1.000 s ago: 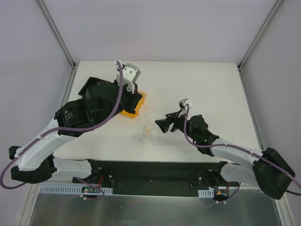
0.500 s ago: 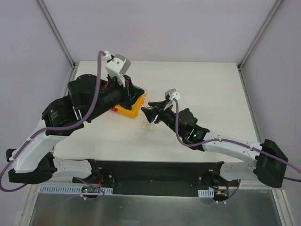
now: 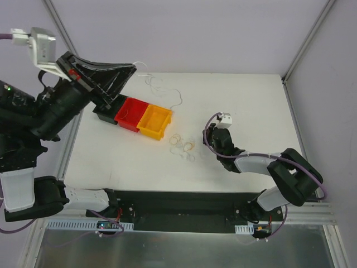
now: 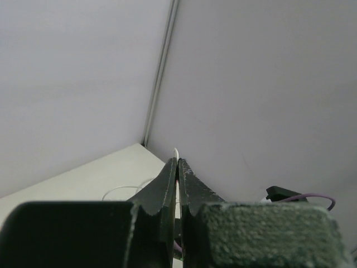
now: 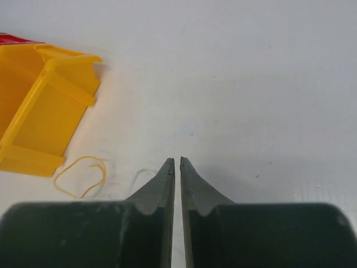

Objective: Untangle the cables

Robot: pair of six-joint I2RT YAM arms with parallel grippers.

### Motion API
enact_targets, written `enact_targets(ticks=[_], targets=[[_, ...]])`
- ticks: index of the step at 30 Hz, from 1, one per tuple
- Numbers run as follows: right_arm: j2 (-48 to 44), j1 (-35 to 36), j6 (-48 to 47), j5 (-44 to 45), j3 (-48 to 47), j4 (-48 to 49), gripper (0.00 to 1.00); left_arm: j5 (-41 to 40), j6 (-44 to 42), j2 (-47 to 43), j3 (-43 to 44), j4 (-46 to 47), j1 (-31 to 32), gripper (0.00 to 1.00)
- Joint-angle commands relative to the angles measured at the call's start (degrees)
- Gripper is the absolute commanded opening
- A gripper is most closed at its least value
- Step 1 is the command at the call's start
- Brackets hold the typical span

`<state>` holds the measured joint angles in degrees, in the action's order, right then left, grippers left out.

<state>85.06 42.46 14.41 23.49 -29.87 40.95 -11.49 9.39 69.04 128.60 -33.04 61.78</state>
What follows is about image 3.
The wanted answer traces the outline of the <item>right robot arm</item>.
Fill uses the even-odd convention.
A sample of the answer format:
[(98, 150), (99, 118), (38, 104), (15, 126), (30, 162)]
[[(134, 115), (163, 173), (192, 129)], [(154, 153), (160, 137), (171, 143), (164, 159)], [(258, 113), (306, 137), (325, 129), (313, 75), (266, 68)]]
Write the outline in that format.
[(322, 187), (323, 178), (295, 149), (287, 148), (282, 153), (248, 153), (235, 147), (228, 129), (212, 123), (202, 132), (206, 145), (221, 162), (234, 173), (255, 173), (270, 176), (275, 186), (263, 190), (249, 202), (248, 208), (257, 220), (264, 220), (271, 211), (283, 205), (302, 206)]

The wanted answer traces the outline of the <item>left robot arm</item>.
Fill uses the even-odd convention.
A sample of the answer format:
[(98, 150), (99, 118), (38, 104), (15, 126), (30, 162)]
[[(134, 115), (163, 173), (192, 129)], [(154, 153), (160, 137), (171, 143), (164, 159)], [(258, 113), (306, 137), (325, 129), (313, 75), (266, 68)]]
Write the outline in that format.
[(96, 63), (71, 52), (56, 63), (59, 80), (36, 97), (1, 82), (1, 187), (7, 222), (53, 216), (65, 209), (117, 213), (110, 189), (75, 190), (54, 176), (35, 177), (43, 141), (58, 142), (59, 132), (89, 103), (109, 112), (136, 72), (132, 63)]

